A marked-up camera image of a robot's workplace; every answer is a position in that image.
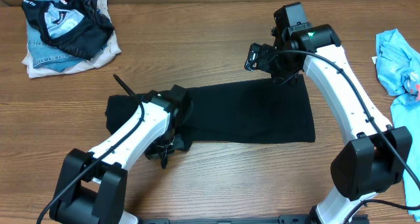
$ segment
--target black cloth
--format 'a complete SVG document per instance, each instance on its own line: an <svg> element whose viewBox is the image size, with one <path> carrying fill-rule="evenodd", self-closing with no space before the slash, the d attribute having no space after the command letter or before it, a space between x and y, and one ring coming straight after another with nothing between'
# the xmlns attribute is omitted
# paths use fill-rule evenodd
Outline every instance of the black cloth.
<svg viewBox="0 0 420 224"><path fill-rule="evenodd" d="M194 109L177 129L187 148L193 141L237 143L314 142L315 129L302 75L293 85L271 79L188 89ZM106 127L115 133L135 112L128 96L108 99Z"/></svg>
<svg viewBox="0 0 420 224"><path fill-rule="evenodd" d="M84 17L74 28L56 38L49 35L45 23L45 13L54 5L57 9L77 10ZM97 0L62 0L54 1L23 0L22 9L31 27L41 33L41 40L50 46L58 47L70 55L90 60L105 46L114 31L110 20L96 11ZM67 12L60 13L57 26L66 17Z"/></svg>

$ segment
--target blue towel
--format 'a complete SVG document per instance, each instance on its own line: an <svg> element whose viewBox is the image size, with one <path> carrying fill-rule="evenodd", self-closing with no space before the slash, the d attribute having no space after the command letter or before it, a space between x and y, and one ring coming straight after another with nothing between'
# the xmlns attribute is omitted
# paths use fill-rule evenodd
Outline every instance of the blue towel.
<svg viewBox="0 0 420 224"><path fill-rule="evenodd" d="M406 126L413 137L407 164L420 177L420 54L397 29L376 35L376 53L379 81L389 95L398 96L390 107L394 127ZM419 189L406 171L403 178L407 206L419 205ZM408 213L420 221L420 210Z"/></svg>

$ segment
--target black clamp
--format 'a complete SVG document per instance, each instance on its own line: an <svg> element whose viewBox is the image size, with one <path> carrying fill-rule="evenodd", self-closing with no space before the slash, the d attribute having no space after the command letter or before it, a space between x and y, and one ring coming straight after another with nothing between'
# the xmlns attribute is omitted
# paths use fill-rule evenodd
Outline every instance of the black clamp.
<svg viewBox="0 0 420 224"><path fill-rule="evenodd" d="M161 166L165 169L169 155L177 150L188 150L184 146L181 135L177 133L177 127L182 125L192 111L191 98L188 96L187 89L174 85L169 91L160 93L150 91L143 96L142 100L161 106L166 112L171 113L168 130L144 151L147 159L160 158Z"/></svg>

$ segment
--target pile of clothes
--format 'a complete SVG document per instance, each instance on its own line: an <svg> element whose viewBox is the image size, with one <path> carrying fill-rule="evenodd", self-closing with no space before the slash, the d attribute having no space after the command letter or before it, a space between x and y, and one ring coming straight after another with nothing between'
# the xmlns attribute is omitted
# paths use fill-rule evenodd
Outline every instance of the pile of clothes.
<svg viewBox="0 0 420 224"><path fill-rule="evenodd" d="M99 68L121 50L107 0L23 0L29 78Z"/></svg>

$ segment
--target light blue cloth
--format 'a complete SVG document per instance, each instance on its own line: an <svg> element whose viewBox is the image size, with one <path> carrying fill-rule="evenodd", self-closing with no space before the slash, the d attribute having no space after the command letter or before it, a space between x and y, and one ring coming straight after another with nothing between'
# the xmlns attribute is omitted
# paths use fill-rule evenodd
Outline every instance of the light blue cloth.
<svg viewBox="0 0 420 224"><path fill-rule="evenodd" d="M389 95L398 96L390 107L394 127L406 126L413 137L407 164L420 178L420 54L397 29L376 35L376 53L379 81ZM407 206L419 205L419 189L406 171L403 178ZM420 210L408 213L420 221Z"/></svg>
<svg viewBox="0 0 420 224"><path fill-rule="evenodd" d="M44 14L48 34L52 39L60 37L74 29L85 16L77 10L56 8L52 3Z"/></svg>

